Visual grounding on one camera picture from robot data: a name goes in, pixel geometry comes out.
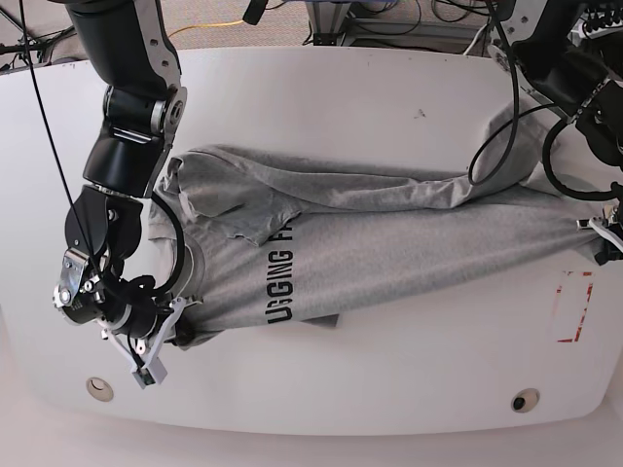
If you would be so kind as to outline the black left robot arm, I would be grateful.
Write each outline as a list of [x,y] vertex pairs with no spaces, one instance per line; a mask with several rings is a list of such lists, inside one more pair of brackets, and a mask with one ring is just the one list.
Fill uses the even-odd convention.
[[489,1],[486,7],[494,28],[490,53],[510,75],[512,94],[524,91],[539,108],[559,117],[541,149],[549,183],[568,198],[620,202],[619,182],[603,192],[566,186],[555,174],[551,150],[557,136],[575,126],[601,163],[622,165],[622,87],[613,78],[613,62],[584,51],[570,38],[577,24],[587,31],[621,25],[621,2]]

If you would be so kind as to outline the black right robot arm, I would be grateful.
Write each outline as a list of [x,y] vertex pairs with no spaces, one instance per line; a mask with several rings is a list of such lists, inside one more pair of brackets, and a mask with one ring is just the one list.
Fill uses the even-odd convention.
[[[159,384],[166,375],[160,351],[185,338],[180,318],[189,305],[173,293],[185,263],[183,229],[155,191],[186,105],[179,58],[157,1],[68,1],[65,9],[107,90],[85,183],[65,220],[53,301],[70,322],[99,324],[141,386]],[[174,230],[163,284],[150,275],[123,277],[140,243],[145,200],[165,211]]]

